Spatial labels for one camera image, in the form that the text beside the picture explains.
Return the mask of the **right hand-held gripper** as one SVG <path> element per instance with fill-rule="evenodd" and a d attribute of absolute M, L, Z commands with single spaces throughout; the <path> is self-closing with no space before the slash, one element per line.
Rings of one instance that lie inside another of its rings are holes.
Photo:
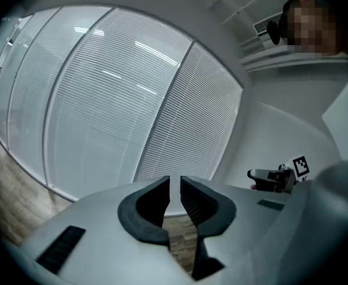
<path fill-rule="evenodd" d="M 289 164 L 281 164 L 277 170 L 251 169 L 247 176 L 255 180 L 258 191 L 290 194 L 298 182 L 305 181 L 310 170 L 304 156 L 292 159 Z"/>

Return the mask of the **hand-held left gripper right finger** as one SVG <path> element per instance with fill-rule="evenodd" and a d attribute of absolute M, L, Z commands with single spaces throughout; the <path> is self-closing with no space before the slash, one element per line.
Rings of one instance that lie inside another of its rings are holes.
<path fill-rule="evenodd" d="M 230 198 L 187 176 L 181 177 L 180 194 L 181 203 L 197 230 L 192 278 L 201 280 L 224 268 L 218 259 L 208 255 L 204 239 L 224 233 L 235 219 L 236 205 Z"/>

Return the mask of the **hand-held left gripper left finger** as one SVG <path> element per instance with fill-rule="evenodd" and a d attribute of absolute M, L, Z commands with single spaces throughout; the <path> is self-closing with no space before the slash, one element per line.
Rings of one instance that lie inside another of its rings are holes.
<path fill-rule="evenodd" d="M 118 219 L 136 240 L 169 246 L 169 234 L 162 228 L 170 203 L 170 177 L 164 176 L 126 196 L 118 206 Z"/>

